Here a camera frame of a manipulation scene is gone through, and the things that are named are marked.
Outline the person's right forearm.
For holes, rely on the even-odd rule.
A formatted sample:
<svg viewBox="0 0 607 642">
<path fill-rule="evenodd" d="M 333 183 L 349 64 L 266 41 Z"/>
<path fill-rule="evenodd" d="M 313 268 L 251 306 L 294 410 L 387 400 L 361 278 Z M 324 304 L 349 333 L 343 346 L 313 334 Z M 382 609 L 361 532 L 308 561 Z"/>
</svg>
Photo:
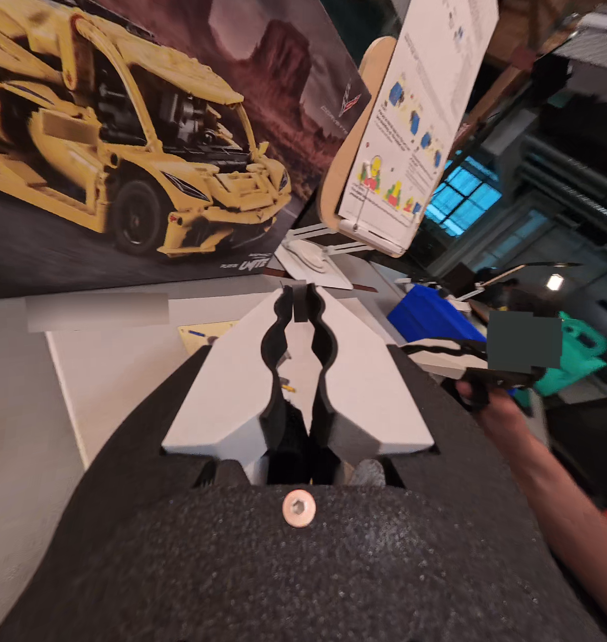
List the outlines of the person's right forearm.
<svg viewBox="0 0 607 642">
<path fill-rule="evenodd" d="M 607 614 L 607 518 L 520 418 L 487 424 L 549 547 Z"/>
</svg>

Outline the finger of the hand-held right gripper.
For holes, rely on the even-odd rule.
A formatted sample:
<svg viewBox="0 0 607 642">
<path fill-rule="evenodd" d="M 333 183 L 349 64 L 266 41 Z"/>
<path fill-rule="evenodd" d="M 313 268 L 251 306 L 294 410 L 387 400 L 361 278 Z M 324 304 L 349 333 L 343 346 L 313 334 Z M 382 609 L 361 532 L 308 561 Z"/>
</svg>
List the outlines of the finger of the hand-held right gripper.
<svg viewBox="0 0 607 642">
<path fill-rule="evenodd" d="M 454 340 L 454 339 L 421 339 L 406 343 L 401 350 L 406 355 L 419 352 L 431 352 L 434 354 L 447 354 L 450 356 L 473 356 L 479 359 L 488 359 L 486 342 L 476 340 Z"/>
<path fill-rule="evenodd" d="M 470 368 L 486 369 L 486 361 L 470 354 L 454 356 L 444 352 L 422 350 L 408 355 L 416 365 L 430 375 L 453 380 L 461 379 Z"/>
</svg>

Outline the printed instruction sheet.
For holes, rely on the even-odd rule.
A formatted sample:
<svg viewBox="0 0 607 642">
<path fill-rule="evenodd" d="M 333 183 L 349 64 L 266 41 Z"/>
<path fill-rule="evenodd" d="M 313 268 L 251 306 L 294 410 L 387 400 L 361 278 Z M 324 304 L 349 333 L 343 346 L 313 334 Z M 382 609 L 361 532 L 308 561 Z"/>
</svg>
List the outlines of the printed instruction sheet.
<svg viewBox="0 0 607 642">
<path fill-rule="evenodd" d="M 410 247 L 498 21 L 497 1 L 410 1 L 339 206 L 345 236 Z"/>
</svg>

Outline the person's right hand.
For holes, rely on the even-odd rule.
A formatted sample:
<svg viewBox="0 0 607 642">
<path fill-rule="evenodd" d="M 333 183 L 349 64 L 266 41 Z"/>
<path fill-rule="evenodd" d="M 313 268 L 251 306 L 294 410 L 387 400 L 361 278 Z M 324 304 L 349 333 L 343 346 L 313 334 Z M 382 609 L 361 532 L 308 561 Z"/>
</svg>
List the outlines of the person's right hand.
<svg viewBox="0 0 607 642">
<path fill-rule="evenodd" d="M 524 415 L 503 389 L 485 385 L 488 403 L 473 410 L 473 416 L 489 438 L 508 437 L 527 431 Z"/>
</svg>

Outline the lego instruction booklet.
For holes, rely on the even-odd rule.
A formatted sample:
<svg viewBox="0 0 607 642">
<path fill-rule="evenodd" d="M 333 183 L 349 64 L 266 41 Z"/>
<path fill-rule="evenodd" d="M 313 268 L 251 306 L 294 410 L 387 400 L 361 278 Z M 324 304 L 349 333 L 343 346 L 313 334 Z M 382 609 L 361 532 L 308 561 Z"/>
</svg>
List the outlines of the lego instruction booklet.
<svg viewBox="0 0 607 642">
<path fill-rule="evenodd" d="M 47 331 L 83 470 L 122 421 L 187 360 L 179 327 L 240 320 L 267 296 L 169 299 L 163 324 Z"/>
</svg>

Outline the teal object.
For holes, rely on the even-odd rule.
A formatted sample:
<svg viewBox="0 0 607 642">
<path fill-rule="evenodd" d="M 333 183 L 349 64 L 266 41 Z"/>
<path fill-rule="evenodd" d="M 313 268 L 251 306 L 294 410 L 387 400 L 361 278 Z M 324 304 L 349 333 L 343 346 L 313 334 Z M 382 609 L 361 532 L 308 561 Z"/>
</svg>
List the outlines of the teal object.
<svg viewBox="0 0 607 642">
<path fill-rule="evenodd" d="M 607 338 L 588 323 L 560 311 L 562 319 L 562 356 L 559 368 L 549 368 L 534 385 L 540 397 L 551 397 L 604 368 L 602 355 Z"/>
</svg>

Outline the lego box with yellow car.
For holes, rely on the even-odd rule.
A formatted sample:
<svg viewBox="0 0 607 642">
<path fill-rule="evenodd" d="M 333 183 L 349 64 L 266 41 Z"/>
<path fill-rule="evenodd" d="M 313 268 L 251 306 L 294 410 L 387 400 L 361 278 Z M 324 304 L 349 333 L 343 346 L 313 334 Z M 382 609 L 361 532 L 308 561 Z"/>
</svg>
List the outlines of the lego box with yellow car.
<svg viewBox="0 0 607 642">
<path fill-rule="evenodd" d="M 319 1 L 0 1 L 0 299 L 264 272 L 370 99 Z"/>
</svg>

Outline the blue plastic bin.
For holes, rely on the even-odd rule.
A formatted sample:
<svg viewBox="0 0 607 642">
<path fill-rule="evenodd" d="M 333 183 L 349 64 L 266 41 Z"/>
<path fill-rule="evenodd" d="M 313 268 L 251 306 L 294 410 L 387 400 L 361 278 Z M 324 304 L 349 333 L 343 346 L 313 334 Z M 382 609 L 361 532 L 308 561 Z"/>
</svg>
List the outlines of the blue plastic bin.
<svg viewBox="0 0 607 642">
<path fill-rule="evenodd" d="M 413 285 L 387 319 L 408 343 L 431 338 L 486 342 L 462 312 L 424 285 Z"/>
</svg>

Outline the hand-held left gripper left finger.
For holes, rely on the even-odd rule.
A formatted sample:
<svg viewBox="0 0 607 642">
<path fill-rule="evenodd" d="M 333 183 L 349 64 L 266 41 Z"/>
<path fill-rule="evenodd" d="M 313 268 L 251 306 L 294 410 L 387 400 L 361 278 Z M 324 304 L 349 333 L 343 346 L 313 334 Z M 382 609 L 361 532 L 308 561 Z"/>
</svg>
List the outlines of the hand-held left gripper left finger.
<svg viewBox="0 0 607 642">
<path fill-rule="evenodd" d="M 285 433 L 277 365 L 288 345 L 293 289 L 268 295 L 196 356 L 204 361 L 162 447 L 168 454 L 238 462 L 252 484 L 265 484 L 269 455 Z"/>
</svg>

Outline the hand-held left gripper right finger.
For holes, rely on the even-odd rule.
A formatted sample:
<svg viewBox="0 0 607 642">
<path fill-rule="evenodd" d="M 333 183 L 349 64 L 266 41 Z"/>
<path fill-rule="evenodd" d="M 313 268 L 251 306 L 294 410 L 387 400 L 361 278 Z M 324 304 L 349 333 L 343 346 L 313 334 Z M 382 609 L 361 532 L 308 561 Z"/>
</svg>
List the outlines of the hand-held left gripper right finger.
<svg viewBox="0 0 607 642">
<path fill-rule="evenodd" d="M 311 482 L 338 484 L 342 464 L 427 451 L 434 438 L 397 346 L 321 287 L 306 289 L 311 349 L 321 365 L 310 425 Z"/>
</svg>

